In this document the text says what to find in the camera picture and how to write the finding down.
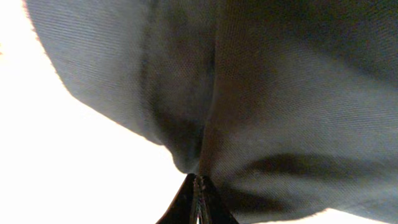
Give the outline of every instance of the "textured fabric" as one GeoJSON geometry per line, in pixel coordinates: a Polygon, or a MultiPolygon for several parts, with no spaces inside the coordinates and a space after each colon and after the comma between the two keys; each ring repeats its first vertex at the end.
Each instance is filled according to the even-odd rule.
{"type": "Polygon", "coordinates": [[[397,1],[27,6],[71,94],[209,175],[240,223],[398,222],[397,1]]]}

